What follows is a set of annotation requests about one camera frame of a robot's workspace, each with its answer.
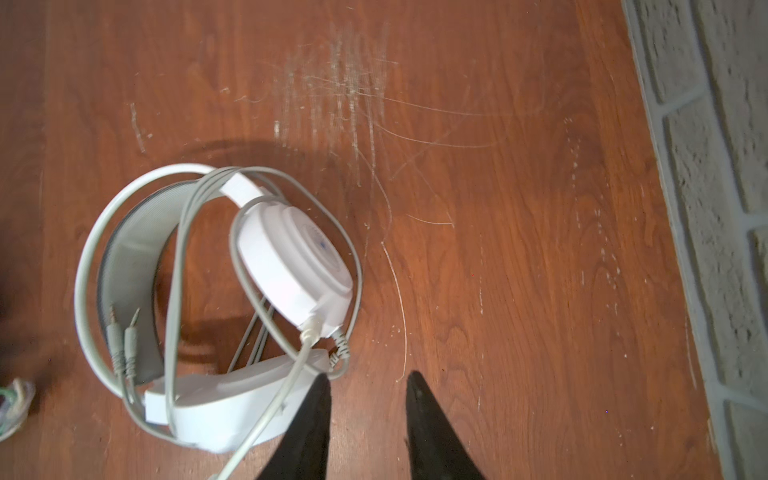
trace brick wall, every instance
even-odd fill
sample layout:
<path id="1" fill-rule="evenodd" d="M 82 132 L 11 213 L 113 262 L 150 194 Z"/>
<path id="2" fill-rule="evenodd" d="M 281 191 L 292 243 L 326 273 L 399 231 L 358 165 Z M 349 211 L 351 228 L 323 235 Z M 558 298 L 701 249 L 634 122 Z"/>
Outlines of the brick wall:
<path id="1" fill-rule="evenodd" d="M 624 0 L 723 477 L 768 478 L 768 2 Z"/>

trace white painted brick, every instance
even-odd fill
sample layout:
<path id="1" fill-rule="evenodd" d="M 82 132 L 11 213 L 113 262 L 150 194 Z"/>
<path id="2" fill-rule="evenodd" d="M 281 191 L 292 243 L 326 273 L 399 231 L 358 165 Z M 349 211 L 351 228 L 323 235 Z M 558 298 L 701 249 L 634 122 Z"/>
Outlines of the white painted brick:
<path id="1" fill-rule="evenodd" d="M 739 478 L 765 480 L 768 478 L 768 415 L 731 402 L 728 414 L 736 442 Z"/>
<path id="2" fill-rule="evenodd" d="M 728 386 L 768 401 L 768 342 L 746 287 L 743 255 L 718 162 L 716 120 L 699 100 L 667 118 L 667 148 L 694 249 L 703 303 L 714 333 L 720 378 Z"/>
<path id="3" fill-rule="evenodd" d="M 768 2 L 697 0 L 714 94 L 748 211 L 768 210 Z"/>
<path id="4" fill-rule="evenodd" d="M 681 16 L 685 1 L 636 0 L 656 96 L 662 103 L 700 80 L 690 27 Z"/>

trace wood grain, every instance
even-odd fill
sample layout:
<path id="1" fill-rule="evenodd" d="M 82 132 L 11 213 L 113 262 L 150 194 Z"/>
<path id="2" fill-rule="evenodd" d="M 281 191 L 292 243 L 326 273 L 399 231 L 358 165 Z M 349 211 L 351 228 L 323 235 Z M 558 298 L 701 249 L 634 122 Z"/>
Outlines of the wood grain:
<path id="1" fill-rule="evenodd" d="M 292 174 L 365 259 L 329 478 L 409 477 L 412 369 L 488 478 L 720 477 L 619 2 L 20 5 L 0 20 L 2 373 L 41 395 L 0 444 L 12 478 L 207 478 L 227 460 L 134 427 L 71 320 L 101 209 L 179 161 Z M 196 221 L 187 371 L 226 369 L 250 318 L 233 212 Z"/>

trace white headphones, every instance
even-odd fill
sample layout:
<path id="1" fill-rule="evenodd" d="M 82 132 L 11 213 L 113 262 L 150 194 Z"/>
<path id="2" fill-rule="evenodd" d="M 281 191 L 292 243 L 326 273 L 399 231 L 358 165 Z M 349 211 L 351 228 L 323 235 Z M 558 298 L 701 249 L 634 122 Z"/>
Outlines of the white headphones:
<path id="1" fill-rule="evenodd" d="M 161 188 L 143 199 L 109 238 L 98 270 L 96 307 L 112 357 L 110 370 L 99 355 L 88 322 L 86 292 L 96 247 L 110 219 L 131 195 L 159 178 L 189 173 L 203 176 Z M 304 212 L 290 206 L 266 175 L 282 177 L 298 188 L 331 220 L 349 245 L 357 288 L 346 333 L 341 327 L 352 300 L 349 270 L 320 228 Z M 256 313 L 228 373 L 177 378 L 182 274 L 189 229 L 203 204 L 222 195 L 240 207 L 230 230 L 230 254 Z M 176 229 L 163 358 L 154 325 L 154 283 L 161 254 Z M 202 164 L 175 164 L 134 180 L 101 212 L 78 265 L 74 319 L 83 353 L 94 373 L 123 399 L 131 418 L 145 432 L 209 452 L 235 451 L 221 473 L 211 477 L 224 480 L 252 446 L 285 432 L 316 375 L 325 373 L 335 379 L 349 368 L 347 340 L 357 320 L 361 293 L 362 268 L 349 235 L 291 176 L 268 167 L 214 169 Z M 274 310 L 301 331 L 300 351 L 290 345 L 272 321 Z M 263 325 L 249 364 L 232 371 L 257 319 Z M 267 331 L 286 355 L 259 362 Z M 334 354 L 312 349 L 321 337 L 334 339 Z M 136 387 L 146 384 L 150 387 L 141 398 Z M 170 431 L 164 431 L 162 425 Z"/>

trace cable strain relief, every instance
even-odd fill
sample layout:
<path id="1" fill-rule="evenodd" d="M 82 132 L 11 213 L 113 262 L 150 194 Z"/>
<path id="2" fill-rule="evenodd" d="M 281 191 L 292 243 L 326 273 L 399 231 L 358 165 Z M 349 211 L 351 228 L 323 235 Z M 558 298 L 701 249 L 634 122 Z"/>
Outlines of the cable strain relief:
<path id="1" fill-rule="evenodd" d="M 330 356 L 328 357 L 328 363 L 331 366 L 331 370 L 335 369 L 336 364 L 339 363 L 340 361 L 341 361 L 341 357 L 339 357 L 339 355 L 336 352 L 331 353 Z"/>
<path id="2" fill-rule="evenodd" d="M 351 355 L 349 353 L 349 344 L 346 341 L 346 336 L 342 333 L 341 329 L 335 330 L 331 333 L 331 338 L 336 343 L 336 355 L 339 359 L 347 360 Z"/>

